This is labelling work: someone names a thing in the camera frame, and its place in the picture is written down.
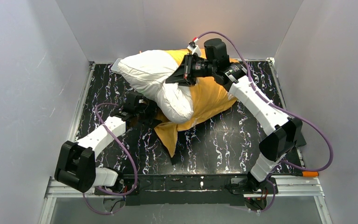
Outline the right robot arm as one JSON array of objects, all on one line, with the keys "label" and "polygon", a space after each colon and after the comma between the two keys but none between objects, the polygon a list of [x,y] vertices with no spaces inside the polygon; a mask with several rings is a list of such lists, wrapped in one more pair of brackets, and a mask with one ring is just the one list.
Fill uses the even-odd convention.
[{"label": "right robot arm", "polygon": [[217,84],[245,105],[266,134],[259,144],[260,155],[248,173],[249,181],[261,183],[269,178],[285,154],[295,146],[303,123],[276,109],[275,104],[265,98],[248,78],[250,72],[245,66],[230,62],[226,44],[220,38],[204,42],[205,59],[201,58],[196,42],[197,39],[194,39],[189,43],[189,53],[166,82],[192,86],[199,77],[213,77]]}]

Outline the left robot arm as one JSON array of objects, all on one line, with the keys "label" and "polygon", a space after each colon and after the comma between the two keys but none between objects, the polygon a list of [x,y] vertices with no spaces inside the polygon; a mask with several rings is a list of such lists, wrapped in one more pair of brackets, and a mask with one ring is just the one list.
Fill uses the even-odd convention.
[{"label": "left robot arm", "polygon": [[58,182],[82,193],[93,187],[115,189],[122,185],[123,175],[113,168],[98,168],[97,157],[109,144],[116,141],[134,164],[134,159],[118,137],[137,124],[154,128],[161,123],[155,118],[157,103],[136,91],[130,91],[122,104],[114,105],[114,110],[106,119],[102,119],[99,107],[101,104],[95,107],[95,115],[101,124],[85,137],[62,144],[54,173]]}]

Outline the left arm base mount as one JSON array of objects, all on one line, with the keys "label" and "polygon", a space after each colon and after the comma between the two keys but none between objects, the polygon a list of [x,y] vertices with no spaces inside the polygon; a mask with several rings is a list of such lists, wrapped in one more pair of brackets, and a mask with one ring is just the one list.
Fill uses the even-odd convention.
[{"label": "left arm base mount", "polygon": [[129,192],[135,182],[135,178],[132,175],[125,175],[123,177],[119,177],[118,181],[116,181],[115,185],[106,187],[96,187],[94,189],[94,194],[98,196],[111,196],[111,197],[127,197],[127,196],[136,196],[140,193],[140,178],[137,180],[137,184],[135,189]]}]

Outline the white pillow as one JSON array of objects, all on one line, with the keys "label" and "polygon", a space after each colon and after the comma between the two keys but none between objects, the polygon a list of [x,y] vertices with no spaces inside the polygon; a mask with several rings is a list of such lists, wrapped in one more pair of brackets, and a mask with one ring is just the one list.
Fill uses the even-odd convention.
[{"label": "white pillow", "polygon": [[147,50],[118,62],[119,73],[137,92],[157,103],[173,123],[186,123],[193,116],[193,101],[188,86],[167,84],[188,51]]}]

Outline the yellow and blue pillowcase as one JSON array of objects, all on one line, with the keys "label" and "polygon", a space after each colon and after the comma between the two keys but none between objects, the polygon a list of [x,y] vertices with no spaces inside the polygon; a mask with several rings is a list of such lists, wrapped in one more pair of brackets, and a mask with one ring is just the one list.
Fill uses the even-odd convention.
[{"label": "yellow and blue pillowcase", "polygon": [[236,98],[230,95],[213,77],[201,77],[194,86],[167,84],[166,79],[179,67],[186,49],[152,50],[155,61],[153,71],[161,71],[154,100],[161,112],[157,118],[162,120],[154,130],[166,147],[170,157],[175,155],[178,133],[229,109]]}]

